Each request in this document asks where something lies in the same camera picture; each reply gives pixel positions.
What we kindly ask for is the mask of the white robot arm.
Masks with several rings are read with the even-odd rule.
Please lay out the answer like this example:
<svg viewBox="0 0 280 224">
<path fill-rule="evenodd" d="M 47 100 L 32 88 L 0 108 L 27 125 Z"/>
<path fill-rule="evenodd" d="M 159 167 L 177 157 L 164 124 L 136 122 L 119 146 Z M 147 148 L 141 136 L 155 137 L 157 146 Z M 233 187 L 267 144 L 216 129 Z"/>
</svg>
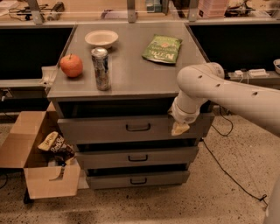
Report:
<svg viewBox="0 0 280 224">
<path fill-rule="evenodd" d="M 280 137 L 279 90 L 226 80 L 215 62 L 182 68 L 177 83 L 179 93 L 168 110 L 174 118 L 174 136 L 188 131 L 200 107 L 211 101 Z"/>
</svg>

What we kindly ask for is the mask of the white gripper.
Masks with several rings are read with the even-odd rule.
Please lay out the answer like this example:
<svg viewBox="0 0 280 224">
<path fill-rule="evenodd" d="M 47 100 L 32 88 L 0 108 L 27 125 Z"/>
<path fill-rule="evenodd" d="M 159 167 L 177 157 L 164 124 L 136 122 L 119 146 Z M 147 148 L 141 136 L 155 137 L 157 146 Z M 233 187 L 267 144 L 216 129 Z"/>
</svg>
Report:
<svg viewBox="0 0 280 224">
<path fill-rule="evenodd" d="M 176 122 L 173 123 L 171 134 L 173 136 L 182 135 L 190 129 L 189 123 L 194 123 L 200 114 L 200 101 L 180 101 L 175 99 L 168 109 L 167 113 L 172 116 Z"/>
</svg>

